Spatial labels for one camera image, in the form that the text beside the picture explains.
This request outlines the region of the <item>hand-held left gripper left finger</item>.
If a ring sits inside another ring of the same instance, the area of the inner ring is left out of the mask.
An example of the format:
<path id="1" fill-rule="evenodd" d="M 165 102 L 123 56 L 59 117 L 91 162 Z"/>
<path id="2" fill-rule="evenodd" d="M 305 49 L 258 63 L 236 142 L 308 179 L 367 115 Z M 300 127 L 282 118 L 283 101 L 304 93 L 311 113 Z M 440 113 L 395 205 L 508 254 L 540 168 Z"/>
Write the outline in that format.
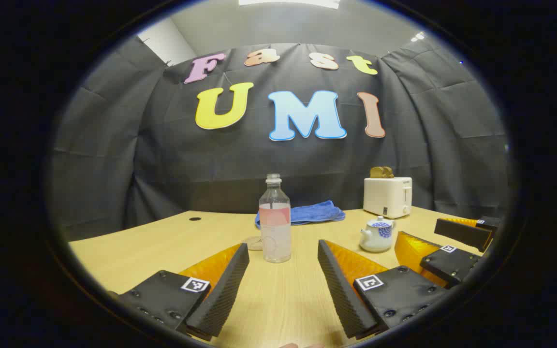
<path id="1" fill-rule="evenodd" d="M 159 270 L 114 298 L 172 331 L 210 341 L 230 315 L 248 264 L 248 245 L 239 243 L 179 273 Z"/>

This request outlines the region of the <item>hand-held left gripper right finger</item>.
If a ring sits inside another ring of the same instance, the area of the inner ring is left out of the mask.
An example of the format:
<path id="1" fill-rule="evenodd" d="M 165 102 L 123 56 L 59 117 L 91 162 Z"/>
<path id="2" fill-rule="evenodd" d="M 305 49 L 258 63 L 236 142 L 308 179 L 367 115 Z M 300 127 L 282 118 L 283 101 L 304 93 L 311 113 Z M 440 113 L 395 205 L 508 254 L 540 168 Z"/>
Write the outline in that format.
<path id="1" fill-rule="evenodd" d="M 447 293 L 408 266 L 387 268 L 327 240 L 319 240 L 318 262 L 349 338 L 409 321 Z"/>

